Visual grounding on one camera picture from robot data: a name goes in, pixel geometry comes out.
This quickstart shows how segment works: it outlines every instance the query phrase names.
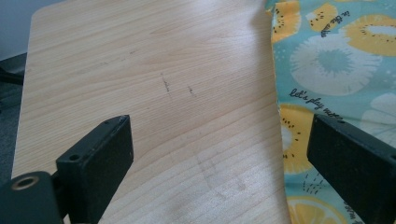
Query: fabric cloth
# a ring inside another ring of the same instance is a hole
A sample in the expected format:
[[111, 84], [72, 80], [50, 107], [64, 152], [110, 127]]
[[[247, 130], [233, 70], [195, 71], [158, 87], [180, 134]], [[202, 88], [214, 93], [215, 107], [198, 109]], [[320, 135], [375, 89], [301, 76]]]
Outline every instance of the fabric cloth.
[[396, 147], [396, 2], [267, 0], [265, 9], [273, 17], [291, 222], [363, 223], [309, 163], [306, 148], [315, 113]]

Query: wooden tabletop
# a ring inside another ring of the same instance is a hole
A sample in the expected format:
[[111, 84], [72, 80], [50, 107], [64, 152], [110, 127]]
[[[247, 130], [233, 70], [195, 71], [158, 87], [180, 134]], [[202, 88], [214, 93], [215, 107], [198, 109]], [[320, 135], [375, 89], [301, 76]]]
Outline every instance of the wooden tabletop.
[[262, 0], [85, 0], [32, 20], [13, 176], [101, 121], [134, 164], [101, 223], [289, 223]]

